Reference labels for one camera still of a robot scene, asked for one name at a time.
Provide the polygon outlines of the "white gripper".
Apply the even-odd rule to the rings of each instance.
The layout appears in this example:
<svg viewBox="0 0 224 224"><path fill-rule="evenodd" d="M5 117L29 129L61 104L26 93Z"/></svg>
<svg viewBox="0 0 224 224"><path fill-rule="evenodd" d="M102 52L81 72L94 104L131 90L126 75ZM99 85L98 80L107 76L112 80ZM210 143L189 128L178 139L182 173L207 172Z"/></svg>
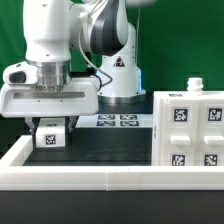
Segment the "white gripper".
<svg viewBox="0 0 224 224"><path fill-rule="evenodd" d="M35 117L67 117L67 133L76 127L78 116L92 115L98 111L96 77L74 78L62 91L39 92L33 86L4 84L0 90L0 114L3 117L26 117L33 146L40 119Z"/></svg>

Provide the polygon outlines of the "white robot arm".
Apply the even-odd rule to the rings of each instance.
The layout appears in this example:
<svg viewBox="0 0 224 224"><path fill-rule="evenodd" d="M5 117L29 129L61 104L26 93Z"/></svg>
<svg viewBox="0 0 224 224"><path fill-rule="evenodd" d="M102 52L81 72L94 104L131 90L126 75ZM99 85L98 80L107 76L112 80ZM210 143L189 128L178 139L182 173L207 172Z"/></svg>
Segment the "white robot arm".
<svg viewBox="0 0 224 224"><path fill-rule="evenodd" d="M156 1L24 0L25 60L3 72L0 115L23 118L36 147L63 147L77 118L95 114L99 100L144 96L126 9Z"/></svg>

